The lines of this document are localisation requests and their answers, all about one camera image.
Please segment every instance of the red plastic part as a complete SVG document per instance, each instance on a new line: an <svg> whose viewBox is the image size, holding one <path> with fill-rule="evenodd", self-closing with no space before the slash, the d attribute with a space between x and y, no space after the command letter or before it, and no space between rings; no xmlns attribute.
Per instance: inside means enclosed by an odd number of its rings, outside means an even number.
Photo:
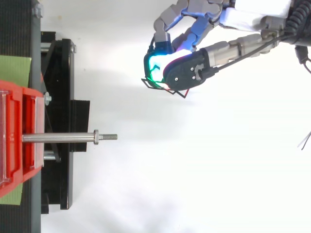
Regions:
<svg viewBox="0 0 311 233"><path fill-rule="evenodd" d="M22 143L23 133L36 133L36 101L40 99L44 104L42 93L17 86L10 82L0 81L0 90L8 91L5 96L6 124L5 124L5 177L6 182L0 184L0 198L13 191L20 183L30 179L41 170L36 167L36 161L43 163L43 155L37 157L35 154L36 144ZM39 123L44 128L44 106L40 106L42 114Z"/></svg>
<svg viewBox="0 0 311 233"><path fill-rule="evenodd" d="M36 97L43 97L43 95L36 90L23 88L23 133L36 133ZM23 144L24 181L30 179L41 170L41 167L35 167L35 147L35 143Z"/></svg>
<svg viewBox="0 0 311 233"><path fill-rule="evenodd" d="M22 87L0 81L0 89L6 95L6 177L0 185L0 198L13 191L23 182L22 165Z"/></svg>

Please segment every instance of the screw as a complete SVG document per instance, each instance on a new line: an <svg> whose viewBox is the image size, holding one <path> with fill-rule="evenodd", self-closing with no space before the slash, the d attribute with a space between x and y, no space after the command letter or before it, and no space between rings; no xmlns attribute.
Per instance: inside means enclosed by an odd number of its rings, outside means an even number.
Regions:
<svg viewBox="0 0 311 233"><path fill-rule="evenodd" d="M42 4L37 3L33 7L33 15L36 16L37 18L43 18L43 16L44 16L44 8L43 8Z"/></svg>
<svg viewBox="0 0 311 233"><path fill-rule="evenodd" d="M94 130L94 144L98 145L101 140L117 140L117 134L99 134L98 130Z"/></svg>
<svg viewBox="0 0 311 233"><path fill-rule="evenodd" d="M118 135L117 134L100 134L99 140L117 140Z"/></svg>
<svg viewBox="0 0 311 233"><path fill-rule="evenodd" d="M77 53L77 46L76 45L71 45L71 47L70 47L70 49L71 49L71 53Z"/></svg>
<svg viewBox="0 0 311 233"><path fill-rule="evenodd" d="M46 92L44 94L44 103L45 103L45 105L48 106L51 101L52 101L52 96L50 96L50 94L48 92Z"/></svg>

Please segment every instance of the bolt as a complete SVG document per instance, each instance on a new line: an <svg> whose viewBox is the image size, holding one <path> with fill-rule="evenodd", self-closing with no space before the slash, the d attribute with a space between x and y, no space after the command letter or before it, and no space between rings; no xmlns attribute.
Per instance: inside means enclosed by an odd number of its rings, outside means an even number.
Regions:
<svg viewBox="0 0 311 233"><path fill-rule="evenodd" d="M71 45L71 47L70 47L70 49L71 49L71 53L77 53L77 46L76 45Z"/></svg>
<svg viewBox="0 0 311 233"><path fill-rule="evenodd" d="M50 94L48 92L46 92L44 94L44 103L45 103L45 105L48 106L51 101L52 101L52 96L50 96Z"/></svg>
<svg viewBox="0 0 311 233"><path fill-rule="evenodd" d="M99 140L117 140L118 135L117 134L100 134Z"/></svg>
<svg viewBox="0 0 311 233"><path fill-rule="evenodd" d="M37 18L43 18L43 16L44 16L44 8L43 8L42 4L37 3L33 7L33 16L36 16Z"/></svg>

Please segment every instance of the green light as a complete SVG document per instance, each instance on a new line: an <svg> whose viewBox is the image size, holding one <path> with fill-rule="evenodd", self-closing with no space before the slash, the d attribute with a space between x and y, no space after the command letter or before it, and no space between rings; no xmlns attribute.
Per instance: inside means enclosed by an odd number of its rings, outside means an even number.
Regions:
<svg viewBox="0 0 311 233"><path fill-rule="evenodd" d="M150 78L153 82L159 83L163 81L163 71L165 67L177 58L191 54L188 50L181 50L173 54L152 56L149 59Z"/></svg>

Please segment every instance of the red container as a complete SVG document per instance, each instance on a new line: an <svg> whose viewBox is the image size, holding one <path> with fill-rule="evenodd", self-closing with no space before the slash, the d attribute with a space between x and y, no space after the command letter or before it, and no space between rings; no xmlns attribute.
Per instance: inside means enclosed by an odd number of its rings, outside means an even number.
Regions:
<svg viewBox="0 0 311 233"><path fill-rule="evenodd" d="M45 103L42 93L23 88L23 133L44 133ZM44 143L23 144L24 181L43 166Z"/></svg>
<svg viewBox="0 0 311 233"><path fill-rule="evenodd" d="M23 182L23 89L0 81L0 198Z"/></svg>
<svg viewBox="0 0 311 233"><path fill-rule="evenodd" d="M0 81L0 198L43 166L43 143L22 143L23 133L44 133L42 93Z"/></svg>

